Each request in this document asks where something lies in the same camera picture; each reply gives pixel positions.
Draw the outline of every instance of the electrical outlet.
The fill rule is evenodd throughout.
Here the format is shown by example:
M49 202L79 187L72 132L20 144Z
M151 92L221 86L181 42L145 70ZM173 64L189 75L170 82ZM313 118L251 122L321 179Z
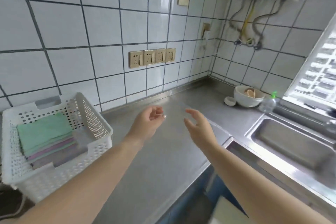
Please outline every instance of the electrical outlet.
M155 63L156 50L146 50L143 53L143 65L150 65Z
M166 50L166 62L175 60L176 48L169 48Z
M155 53L155 63L165 62L167 49L157 49Z
M144 51L129 52L129 67L136 68L144 65Z

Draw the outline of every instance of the person's right hand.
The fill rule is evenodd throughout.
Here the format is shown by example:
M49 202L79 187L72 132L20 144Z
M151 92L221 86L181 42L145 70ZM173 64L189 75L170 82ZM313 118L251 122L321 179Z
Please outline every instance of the person's right hand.
M218 144L211 125L203 114L194 109L186 109L185 112L190 113L196 120L195 125L191 120L184 118L184 124L187 127L192 140L201 150L209 145Z

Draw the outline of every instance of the hand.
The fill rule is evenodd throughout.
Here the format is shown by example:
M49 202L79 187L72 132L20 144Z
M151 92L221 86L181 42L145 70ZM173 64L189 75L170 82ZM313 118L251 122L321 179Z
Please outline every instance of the hand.
M161 106L149 106L137 115L125 139L144 143L154 135L164 120Z
M186 109L185 112L190 113L196 120L196 125L194 125L191 120L184 118L184 124L197 147L204 150L204 147L207 147L208 145L217 145L218 143L215 134L213 133L207 118L198 110Z

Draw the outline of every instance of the person's left hand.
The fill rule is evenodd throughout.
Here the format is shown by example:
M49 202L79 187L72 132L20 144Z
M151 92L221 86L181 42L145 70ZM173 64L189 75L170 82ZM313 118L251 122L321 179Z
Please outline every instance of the person's left hand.
M137 115L126 138L144 143L154 135L164 120L161 106L149 106Z

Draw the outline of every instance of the stack of folded cloths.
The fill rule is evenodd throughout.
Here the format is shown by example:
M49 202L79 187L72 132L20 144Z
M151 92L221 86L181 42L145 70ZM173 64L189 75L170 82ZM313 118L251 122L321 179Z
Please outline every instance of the stack of folded cloths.
M17 130L23 154L33 169L50 162L59 166L87 150L78 145L67 117L61 113L19 124Z

